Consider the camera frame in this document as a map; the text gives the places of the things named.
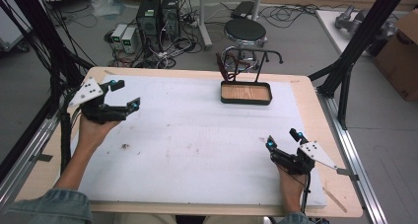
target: floor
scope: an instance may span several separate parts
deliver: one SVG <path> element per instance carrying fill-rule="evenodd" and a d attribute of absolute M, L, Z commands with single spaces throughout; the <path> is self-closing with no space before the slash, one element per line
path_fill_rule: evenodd
<path fill-rule="evenodd" d="M 206 8 L 206 22 L 228 20 L 230 12 L 222 5 Z M 90 0 L 68 1 L 62 5 L 73 22 L 69 32 L 97 65 L 112 60 L 105 34 L 118 23 L 129 23 L 136 15 L 135 3 L 122 6 L 118 16 L 93 17 Z M 279 29 L 260 18 L 266 29 L 265 48 L 283 55 L 284 64 L 271 59 L 263 73 L 310 75 L 338 58 L 338 51 L 318 18 L 301 15 L 289 28 Z M 213 48 L 177 57 L 173 70 L 217 71 L 215 53 L 232 43 L 223 37 L 223 26 L 207 24 Z M 62 29 L 57 29 L 68 45 Z M 23 133 L 48 97 L 48 74 L 30 51 L 11 52 L 0 58 L 0 161 Z M 313 82 L 319 86 L 323 78 Z M 347 126 L 357 151 L 382 206 L 388 223 L 414 223 L 418 219 L 418 103 L 403 101 L 374 66 L 371 57 L 361 57 L 352 72 L 347 110 Z M 112 214 L 95 213 L 96 223 L 110 223 Z M 360 218 L 329 218 L 331 223 L 370 223 L 367 211 Z M 28 218 L 8 213 L 1 223 L 28 223 Z"/>

